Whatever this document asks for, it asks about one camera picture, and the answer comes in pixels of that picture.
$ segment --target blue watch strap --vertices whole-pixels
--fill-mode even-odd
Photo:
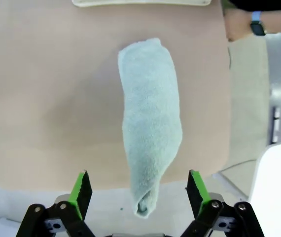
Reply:
[[[260,16],[261,16],[261,11],[254,11],[251,15],[251,20],[252,21],[261,21]]]

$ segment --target beige tabletop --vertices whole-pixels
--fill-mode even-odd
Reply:
[[[228,159],[229,56],[219,0],[209,6],[77,8],[71,0],[0,0],[0,185],[70,190],[129,186],[117,54],[158,37],[174,60],[183,142],[163,182]]]

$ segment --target light blue towel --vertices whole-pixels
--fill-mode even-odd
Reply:
[[[134,43],[118,55],[124,91],[123,141],[135,213],[156,208],[162,175],[182,141],[179,94],[171,55],[159,39]]]

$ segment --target watch face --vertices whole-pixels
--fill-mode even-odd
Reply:
[[[265,36],[265,31],[264,31],[264,28],[263,28],[261,22],[252,22],[250,24],[250,27],[252,29],[252,32],[256,36]]]

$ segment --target screw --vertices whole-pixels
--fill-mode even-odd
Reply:
[[[60,205],[60,209],[65,209],[66,208],[66,204],[62,204],[62,205]]]
[[[244,211],[244,210],[246,209],[246,206],[245,206],[244,204],[240,204],[240,205],[238,206],[238,208],[239,208],[240,210]]]
[[[214,208],[219,208],[219,204],[218,204],[217,201],[212,202],[211,206],[214,207]]]

